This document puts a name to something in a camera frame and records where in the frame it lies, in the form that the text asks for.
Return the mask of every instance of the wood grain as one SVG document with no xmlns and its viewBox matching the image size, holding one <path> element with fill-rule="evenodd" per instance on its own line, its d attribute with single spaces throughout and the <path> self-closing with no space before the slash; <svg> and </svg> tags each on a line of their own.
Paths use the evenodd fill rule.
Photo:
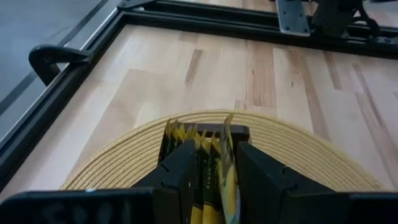
<svg viewBox="0 0 398 224">
<path fill-rule="evenodd" d="M 275 11 L 268 1 L 200 2 Z M 393 12 L 369 14 L 398 24 Z M 392 60 L 126 26 L 0 199 L 59 188 L 93 153 L 153 119 L 234 108 L 277 116 L 331 141 L 396 190 L 396 71 Z"/>
</svg>

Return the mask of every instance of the round straw mat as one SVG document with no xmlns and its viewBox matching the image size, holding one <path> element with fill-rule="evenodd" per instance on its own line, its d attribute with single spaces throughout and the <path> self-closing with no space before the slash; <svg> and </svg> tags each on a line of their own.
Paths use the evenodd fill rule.
<svg viewBox="0 0 398 224">
<path fill-rule="evenodd" d="M 329 142 L 298 127 L 257 113 L 210 110 L 175 114 L 133 129 L 88 159 L 62 189 L 128 188 L 157 165 L 166 121 L 233 124 L 250 129 L 253 146 L 337 191 L 377 190 L 381 185 Z"/>
</svg>

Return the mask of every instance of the gray floor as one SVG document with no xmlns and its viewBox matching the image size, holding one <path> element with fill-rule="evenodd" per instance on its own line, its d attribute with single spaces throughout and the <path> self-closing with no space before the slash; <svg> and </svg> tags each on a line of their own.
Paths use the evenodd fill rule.
<svg viewBox="0 0 398 224">
<path fill-rule="evenodd" d="M 28 54 L 39 44 L 58 44 L 101 0 L 0 0 L 0 102 L 32 71 Z M 68 47 L 80 48 L 116 7 L 109 0 Z M 0 114 L 0 139 L 45 90 L 39 78 Z"/>
</svg>

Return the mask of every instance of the silver metal plate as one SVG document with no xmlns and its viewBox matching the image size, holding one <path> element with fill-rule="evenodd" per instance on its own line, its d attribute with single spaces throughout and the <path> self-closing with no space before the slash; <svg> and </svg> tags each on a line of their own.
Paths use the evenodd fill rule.
<svg viewBox="0 0 398 224">
<path fill-rule="evenodd" d="M 302 0 L 276 0 L 279 29 L 283 34 L 310 36 Z"/>
</svg>

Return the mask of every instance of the wooden table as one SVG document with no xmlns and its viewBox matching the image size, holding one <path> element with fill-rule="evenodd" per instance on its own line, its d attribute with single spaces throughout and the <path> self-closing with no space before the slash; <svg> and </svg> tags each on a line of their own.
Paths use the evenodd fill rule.
<svg viewBox="0 0 398 224">
<path fill-rule="evenodd" d="M 275 11 L 264 0 L 206 3 Z M 369 14 L 398 26 L 394 13 Z M 296 124 L 331 141 L 386 188 L 398 188 L 397 61 L 126 26 L 1 198 L 59 188 L 93 153 L 148 121 L 221 108 Z"/>
</svg>

